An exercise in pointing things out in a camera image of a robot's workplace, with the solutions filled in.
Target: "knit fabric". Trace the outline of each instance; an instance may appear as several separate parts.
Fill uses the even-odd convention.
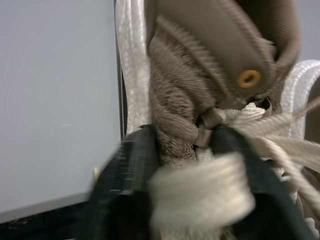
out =
[[[160,25],[148,53],[151,62],[149,100],[152,123],[161,143],[160,161],[163,165],[179,167],[196,160],[194,144],[199,136],[196,123],[202,116],[213,107],[241,109],[246,103],[234,97],[236,107],[226,105],[227,96],[217,81]],[[283,86],[284,82],[279,81],[270,91],[272,113],[281,112]]]

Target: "shoe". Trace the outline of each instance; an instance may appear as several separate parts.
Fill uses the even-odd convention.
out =
[[[140,84],[129,87],[136,94],[128,97],[138,101],[128,100],[128,111],[133,113],[128,113],[128,125],[134,122],[130,115],[135,116],[134,128],[139,127],[139,121],[155,125],[161,142],[161,164],[182,168],[196,163],[200,159],[198,150],[208,145],[210,129],[226,120],[234,121],[239,113],[244,116],[257,110],[258,116],[251,115],[251,124],[254,126],[254,121],[270,117],[265,124],[271,128],[272,116],[282,112],[284,79],[300,50],[293,1],[162,0],[157,7],[153,4],[154,1],[140,0],[132,3],[131,8],[119,10],[129,15],[135,15],[138,10],[132,21],[139,31],[130,29],[124,33],[120,27],[132,28],[132,25],[126,26],[126,16],[122,15],[117,21],[117,32],[124,43],[131,41],[131,45],[123,44],[122,50],[121,46],[119,48],[124,80],[130,82],[128,77],[132,77]],[[147,24],[141,24],[143,18]],[[149,24],[148,20],[153,19],[155,23]],[[130,109],[134,104],[139,106],[135,112]],[[237,118],[235,126],[246,126],[248,118]],[[277,118],[284,126],[293,120],[292,115],[274,117]],[[281,132],[279,125],[270,130],[273,131],[272,141],[281,148],[288,146],[287,139],[276,141],[273,135]],[[260,149],[259,153],[268,159],[271,152]],[[284,182],[291,179],[281,168],[278,176]],[[295,200],[297,189],[290,190]]]

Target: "white fabric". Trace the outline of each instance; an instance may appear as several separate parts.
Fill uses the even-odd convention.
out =
[[[127,132],[150,123],[150,61],[146,49],[144,0],[117,0],[115,24],[127,97]]]
[[[157,227],[218,228],[255,207],[246,167],[238,153],[178,169],[163,167],[150,182]]]
[[[305,60],[295,64],[285,80],[281,95],[283,112],[293,113],[306,107],[313,85],[320,77],[320,61]],[[306,117],[303,116],[291,125],[287,137],[302,140],[305,138]]]

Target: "brown fabric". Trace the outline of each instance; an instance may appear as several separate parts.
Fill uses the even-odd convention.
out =
[[[320,80],[314,83],[312,90],[309,95],[308,102],[314,100],[320,95]],[[320,128],[318,127],[320,120],[320,108],[316,108],[306,115],[305,121],[305,139],[308,141],[316,142],[320,144]],[[305,167],[302,170],[305,178],[318,190],[320,191],[320,173]],[[313,214],[309,204],[301,199],[303,209],[306,217],[312,217],[315,220],[315,226],[317,230],[320,230],[320,218]]]
[[[274,65],[279,71],[275,75],[270,75],[273,76],[270,79],[271,82],[268,83],[271,87],[268,89],[261,87],[254,89],[254,91],[249,89],[246,94],[248,96],[247,101],[252,98],[260,101],[268,97],[272,108],[268,108],[269,112],[267,114],[270,114],[270,111],[271,113],[281,112],[280,98],[284,86],[284,71],[287,73],[294,64],[300,46],[299,28],[293,1],[278,0],[281,3],[276,3],[274,0],[270,2],[259,0],[257,1],[259,4],[255,3],[252,6],[261,13],[260,15],[248,7],[248,2],[245,0],[238,1],[241,7],[237,6],[237,3],[232,2],[232,0],[221,0],[219,2],[223,6],[221,9],[224,9],[239,28],[244,31],[244,36],[253,37],[253,26],[256,26],[261,34],[257,35],[257,38],[267,37],[274,41],[277,47]],[[263,9],[266,7],[266,2],[268,2],[266,9],[269,15],[266,15]],[[280,13],[286,13],[286,16],[281,16]],[[262,23],[266,25],[271,23],[273,26],[263,27]],[[176,23],[172,19],[161,21],[161,24],[156,25],[154,37],[150,41],[148,47],[151,62],[149,99],[152,122],[156,127],[162,148],[161,163],[180,166],[184,162],[196,160],[194,144],[204,145],[206,143],[206,136],[201,136],[202,133],[199,134],[199,129],[196,126],[199,118],[202,117],[205,125],[210,128],[219,122],[219,119],[214,116],[214,112],[211,112],[213,108],[241,109],[246,102],[243,102],[241,96],[235,94],[237,91],[231,91],[230,93],[233,93],[233,95],[229,95],[229,92],[226,94],[224,90],[239,88],[234,82],[228,80],[229,67],[224,67],[223,64],[220,65],[220,62],[216,62],[219,59],[209,57],[208,49],[201,45],[201,42],[199,44],[197,36],[193,36],[183,26],[178,24],[173,26],[174,24]],[[269,54],[272,56],[270,46],[266,49],[269,49]]]
[[[320,191],[320,173],[305,167],[302,170],[302,174],[318,191]],[[300,196],[300,198],[303,206],[304,217],[313,218],[315,221],[315,228],[320,230],[320,218],[313,213],[310,205],[304,200],[304,198],[302,196]]]

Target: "gold eyelet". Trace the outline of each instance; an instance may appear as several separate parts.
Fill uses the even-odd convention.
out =
[[[237,83],[242,89],[251,89],[254,88],[261,80],[261,73],[256,70],[246,70],[243,71]]]

